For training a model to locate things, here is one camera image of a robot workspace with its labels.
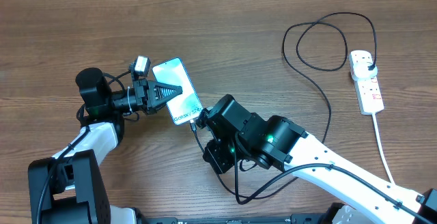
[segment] green light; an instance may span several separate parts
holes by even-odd
[[[272,135],[267,135],[267,142],[273,143],[273,140],[274,140],[274,138]]]

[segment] white power strip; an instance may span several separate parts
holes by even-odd
[[[384,103],[382,102],[381,90],[378,85],[375,71],[366,72],[362,66],[368,66],[372,64],[371,54],[367,51],[356,50],[352,51],[349,55],[350,72],[354,79],[356,97],[358,98],[358,105],[360,107],[361,114],[371,115],[373,119],[373,126],[375,127],[376,141],[378,143],[378,149],[380,151],[382,164],[387,172],[387,176],[392,184],[395,184],[391,175],[389,166],[385,160],[384,152],[382,151],[382,144],[380,138],[380,132],[378,129],[378,123],[376,122],[376,113],[384,109]],[[356,77],[356,71],[360,68],[362,71],[359,74],[359,78]]]

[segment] robotic hand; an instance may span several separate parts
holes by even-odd
[[[437,223],[436,190],[422,195],[382,180],[340,157],[287,118],[273,115],[266,122],[229,94],[212,109],[204,109],[196,125],[208,127],[214,137],[205,147],[203,159],[215,172],[222,174],[235,167],[239,204],[251,201],[262,189],[291,173],[345,201],[373,223]],[[282,174],[241,201],[237,162],[243,159],[264,169],[273,166]]]
[[[180,86],[142,78],[147,77],[149,69],[147,57],[139,56],[130,65],[125,74],[131,73],[133,88],[127,92],[117,77],[98,68],[87,68],[76,76],[85,102],[76,115],[81,131],[64,150],[30,164],[32,223],[145,223],[137,210],[109,205],[98,166],[123,139],[123,115],[136,111],[154,114],[182,93]],[[112,92],[106,76],[117,81],[122,91]],[[54,200],[53,195],[72,188],[76,197]]]

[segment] wood grain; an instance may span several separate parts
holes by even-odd
[[[178,56],[205,107],[232,94],[264,119],[283,115],[321,138],[326,105],[286,66],[281,41],[290,25],[337,11],[362,13],[376,26],[386,107],[378,120],[396,183],[418,192],[436,188],[437,0],[0,0],[0,223],[30,223],[27,167],[77,135],[82,100],[74,78],[84,68],[119,74],[137,55],[153,64]],[[373,51],[364,20],[327,21],[345,32],[350,50]],[[327,146],[386,179],[371,118],[359,113],[348,68],[318,72],[296,61],[303,30],[290,32],[286,52],[330,99]],[[327,68],[341,63],[344,45],[336,31],[315,27],[300,52]],[[199,136],[203,144],[211,138],[206,131]],[[338,201],[297,180],[270,199],[239,206],[203,162],[188,126],[174,126],[165,109],[127,124],[122,144],[100,170],[111,204],[135,206],[150,217],[324,212]],[[276,174],[241,173],[242,193]],[[233,186],[232,173],[223,179]]]

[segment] smartphone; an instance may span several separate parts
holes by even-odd
[[[154,66],[152,72],[158,82],[182,87],[182,94],[167,102],[171,118],[176,125],[199,116],[203,108],[180,58]]]

